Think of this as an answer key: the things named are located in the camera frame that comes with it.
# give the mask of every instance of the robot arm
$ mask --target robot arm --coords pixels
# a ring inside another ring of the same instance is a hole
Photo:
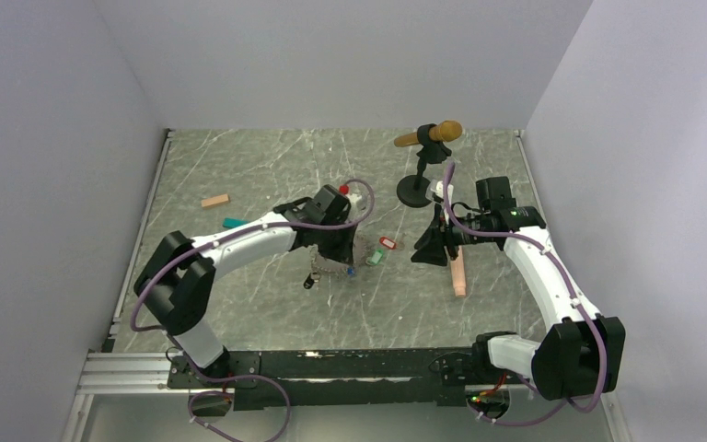
[[[433,198],[436,202],[442,202],[442,183],[431,185],[430,192],[435,194]],[[479,335],[472,348],[477,364],[484,368],[506,369],[532,379],[541,396],[547,400],[591,394],[597,384],[600,355],[589,326],[576,308],[581,305],[603,337],[608,356],[604,391],[613,390],[625,336],[619,319],[603,317],[568,275],[577,294],[576,299],[570,297],[562,275],[545,256],[551,250],[551,236],[546,223],[534,207],[516,206],[507,177],[477,181],[476,193],[481,209],[472,209],[473,214],[461,219],[463,226],[485,232],[515,232],[535,240],[546,249],[541,251],[517,238],[468,235],[448,224],[447,215],[440,217],[441,204],[438,204],[435,219],[416,243],[417,251],[411,260],[446,265],[446,255],[456,258],[460,246],[496,243],[527,282],[547,330],[540,343],[524,339],[511,331]]]
[[[151,289],[145,305],[167,334],[209,377],[228,373],[229,353],[204,319],[213,282],[259,258],[311,245],[324,258],[351,264],[356,226],[316,230],[288,226],[289,223],[337,226],[351,212],[349,199],[327,185],[315,197],[281,204],[256,221],[204,237],[186,238],[179,231],[164,237],[133,289],[141,293],[148,281],[182,253],[210,242],[210,249],[195,253],[165,274]],[[275,224],[283,227],[268,227]]]

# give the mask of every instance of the white wall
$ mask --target white wall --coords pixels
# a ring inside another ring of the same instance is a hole
[[[562,257],[627,328],[633,439],[707,440],[707,2],[596,0],[527,157]]]
[[[591,0],[95,0],[174,128],[523,128]]]
[[[0,441],[60,438],[162,135],[91,1],[0,1]]]

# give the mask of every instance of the black round base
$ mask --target black round base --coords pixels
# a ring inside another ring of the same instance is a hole
[[[429,187],[429,180],[421,177],[419,180],[419,188],[413,189],[413,184],[416,182],[415,175],[408,175],[400,180],[397,184],[397,198],[408,207],[419,208],[426,207],[431,203],[426,197],[426,189]]]

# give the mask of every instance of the green object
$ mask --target green object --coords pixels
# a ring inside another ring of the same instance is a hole
[[[226,228],[240,227],[246,225],[247,223],[248,221],[243,221],[241,219],[224,218],[224,227]]]
[[[373,252],[373,256],[367,258],[367,264],[369,265],[378,265],[380,263],[380,260],[383,259],[383,250],[378,249]]]

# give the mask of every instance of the marble tabletop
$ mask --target marble tabletop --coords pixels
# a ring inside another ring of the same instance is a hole
[[[323,184],[351,177],[376,191],[373,214],[357,232],[376,246],[398,242],[377,266],[356,275],[324,274],[303,287],[311,251],[264,258],[219,280],[206,318],[231,350],[311,350],[470,345],[482,332],[514,331],[539,340],[538,306],[516,267],[493,244],[465,248],[468,296],[456,298],[448,267],[412,263],[413,244],[432,207],[413,209],[397,199],[397,182],[415,173],[418,147],[392,140],[410,129],[181,130],[172,136],[134,271],[173,230],[201,236],[222,230],[225,217],[253,220],[275,205],[313,196]],[[455,201],[474,205],[475,180],[506,175],[520,205],[535,195],[511,130],[466,130],[448,143],[457,165]],[[429,166],[430,179],[445,165]],[[204,198],[228,193],[231,203],[204,210]],[[136,296],[126,297],[122,317]],[[155,323],[146,308],[139,323]],[[168,347],[156,331],[121,327],[114,351],[155,352]]]

